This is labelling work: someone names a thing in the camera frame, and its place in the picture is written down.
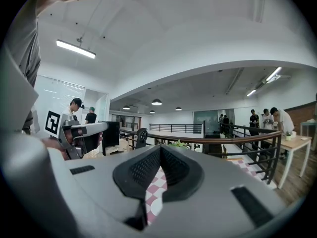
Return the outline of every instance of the ceiling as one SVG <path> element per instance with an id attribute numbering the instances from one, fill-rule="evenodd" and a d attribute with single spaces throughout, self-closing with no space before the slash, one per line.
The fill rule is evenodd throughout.
<path id="1" fill-rule="evenodd" d="M 262 80 L 266 79 L 276 67 L 247 67 L 241 68 L 242 73 L 233 84 L 227 96 L 242 99 Z M 282 75 L 292 75 L 296 69 L 283 68 Z M 117 101 L 111 101 L 110 109 L 115 111 L 126 111 L 136 113 L 141 107 L 144 113 L 149 114 L 151 109 L 156 109 L 151 105 L 152 100 L 160 99 L 165 107 L 178 106 L 183 100 L 193 100 L 206 96 L 215 97 L 215 100 L 226 96 L 226 92 L 237 75 L 239 68 L 227 69 L 223 71 L 213 71 L 203 73 L 179 80 L 174 80 L 151 89 L 146 89 Z M 133 105 L 131 110 L 123 110 L 124 105 Z M 161 110 L 161 112 L 172 112 L 171 110 Z"/>
<path id="2" fill-rule="evenodd" d="M 298 21 L 298 16 L 291 17 L 285 13 L 285 6 L 278 4 L 272 6 L 271 1 L 266 2 L 266 0 L 60 2 L 49 7 L 39 16 L 41 57 L 44 62 L 76 68 L 78 71 L 104 79 L 105 84 L 115 84 L 120 77 L 120 71 L 127 66 L 129 59 L 138 49 L 160 39 L 175 26 L 189 22 L 214 22 L 221 18 L 237 18 L 259 23 L 291 25 L 293 26 L 291 30 L 294 31 L 300 27 L 300 24 L 292 23 Z M 284 16 L 277 17 L 276 14 L 272 15 L 268 11 L 278 11 L 278 15 Z M 56 46 L 56 39 L 78 44 L 76 38 L 82 35 L 84 35 L 82 47 L 97 53 L 96 59 L 91 60 Z M 195 86 L 186 81 L 187 90 L 219 94 L 225 90 L 234 74 L 234 70 L 219 74 L 222 85 L 217 84 L 216 79 L 210 78 L 207 82 L 203 76 L 198 76 L 195 81 L 203 82 L 201 84 L 203 87 L 193 89 L 191 87 Z M 174 89 L 170 97 L 178 96 L 179 91 L 182 90 Z"/>

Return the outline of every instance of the wooden handrail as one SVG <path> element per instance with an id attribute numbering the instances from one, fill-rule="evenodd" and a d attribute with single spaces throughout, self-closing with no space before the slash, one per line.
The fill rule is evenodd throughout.
<path id="1" fill-rule="evenodd" d="M 135 131 L 129 131 L 120 129 L 120 131 L 130 134 L 136 134 Z M 282 134 L 282 131 L 275 131 L 264 135 L 258 136 L 249 136 L 243 138 L 191 138 L 191 137 L 173 137 L 173 136 L 160 136 L 155 134 L 148 134 L 148 137 L 170 140 L 170 141 L 178 141 L 188 142 L 188 143 L 196 143 L 196 144 L 239 144 L 239 143 L 249 143 L 254 141 L 262 141 L 274 137 L 278 137 Z"/>

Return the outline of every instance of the gray plastic surface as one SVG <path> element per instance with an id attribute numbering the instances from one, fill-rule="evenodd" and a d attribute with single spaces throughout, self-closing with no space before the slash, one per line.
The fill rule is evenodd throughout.
<path id="1" fill-rule="evenodd" d="M 255 230 L 230 189 L 244 185 L 274 215 L 285 206 L 274 191 L 228 161 L 181 148 L 205 172 L 202 186 L 189 199 L 163 204 L 142 232 L 122 222 L 132 217 L 138 201 L 122 195 L 112 179 L 121 162 L 143 153 L 143 147 L 99 159 L 64 161 L 36 138 L 8 135 L 1 156 L 3 175 L 31 216 L 56 237 L 236 237 Z M 95 169 L 72 175 L 69 169 Z"/>

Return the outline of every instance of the table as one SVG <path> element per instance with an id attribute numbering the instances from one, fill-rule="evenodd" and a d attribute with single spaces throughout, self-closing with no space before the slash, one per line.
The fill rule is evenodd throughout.
<path id="1" fill-rule="evenodd" d="M 307 135 L 308 136 L 308 127 L 309 126 L 316 126 L 317 127 L 317 121 L 315 122 L 309 122 L 309 121 L 305 121 L 305 122 L 301 122 L 301 136 L 303 135 L 303 126 L 307 126 Z"/>
<path id="2" fill-rule="evenodd" d="M 296 136 L 293 137 L 291 141 L 287 141 L 285 140 L 285 137 L 282 136 L 282 141 L 281 141 L 281 148 L 284 150 L 289 151 L 288 153 L 288 157 L 287 157 L 287 162 L 286 162 L 286 166 L 285 166 L 285 170 L 282 176 L 281 181 L 279 182 L 278 188 L 282 188 L 284 185 L 284 182 L 286 180 L 286 177 L 288 175 L 289 169 L 291 167 L 292 161 L 293 161 L 293 155 L 294 155 L 294 151 L 307 146 L 306 148 L 306 155 L 305 155 L 305 159 L 304 159 L 304 163 L 301 169 L 301 172 L 299 174 L 299 177 L 302 177 L 307 165 L 307 161 L 308 161 L 308 157 L 309 157 L 309 152 L 310 152 L 310 148 L 311 148 L 311 141 L 312 138 L 311 137 L 306 137 L 306 140 L 301 140 L 303 136 Z M 266 140 L 268 143 L 272 143 L 272 139 L 268 139 Z"/>

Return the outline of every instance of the black railing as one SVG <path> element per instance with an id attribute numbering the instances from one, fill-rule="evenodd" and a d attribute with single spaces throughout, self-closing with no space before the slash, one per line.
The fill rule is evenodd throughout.
<path id="1" fill-rule="evenodd" d="M 155 144 L 169 144 L 170 142 L 176 142 L 180 140 L 184 143 L 195 143 L 195 144 L 202 144 L 203 147 L 206 148 L 206 146 L 210 144 L 236 144 L 238 147 L 242 150 L 241 152 L 237 153 L 206 153 L 209 155 L 217 156 L 217 157 L 223 157 L 226 158 L 227 156 L 237 156 L 237 155 L 249 155 L 249 156 L 264 156 L 262 159 L 253 161 L 248 163 L 249 165 L 255 165 L 257 164 L 259 167 L 261 167 L 262 170 L 256 171 L 256 173 L 265 173 L 262 180 L 267 180 L 267 184 L 270 184 L 270 182 L 273 179 L 279 152 L 280 152 L 280 145 L 281 145 L 281 131 L 274 131 L 274 130 L 268 130 L 268 129 L 258 129 L 258 128 L 251 128 L 251 127 L 245 127 L 245 126 L 238 126 L 233 124 L 222 124 L 222 126 L 225 126 L 227 137 L 229 138 L 188 138 L 188 137 L 173 137 L 173 136 L 160 136 L 155 134 L 148 134 L 149 138 L 154 138 Z M 241 128 L 244 130 L 244 133 L 239 132 L 241 134 L 244 134 L 243 137 L 234 137 L 232 136 L 233 131 L 235 131 L 237 128 Z M 255 135 L 255 136 L 247 136 L 246 131 L 251 130 L 255 132 L 262 133 L 261 135 Z M 136 140 L 133 138 L 134 135 L 136 135 L 135 131 L 128 131 L 121 129 L 120 132 L 123 132 L 125 135 L 121 135 L 120 137 L 132 140 L 133 145 L 130 145 L 132 149 L 135 149 L 134 142 Z M 259 147 L 256 145 L 255 142 L 266 142 L 268 144 L 268 147 Z M 248 146 L 248 143 L 252 145 L 254 148 L 257 146 L 256 149 L 252 149 Z"/>
<path id="2" fill-rule="evenodd" d="M 157 123 L 151 123 L 150 130 L 201 134 L 202 133 L 202 125 L 201 124 L 157 124 Z"/>
<path id="3" fill-rule="evenodd" d="M 126 122 L 125 127 L 126 128 L 132 128 L 133 123 L 132 122 Z M 135 122 L 134 123 L 134 129 L 138 129 L 138 124 Z"/>

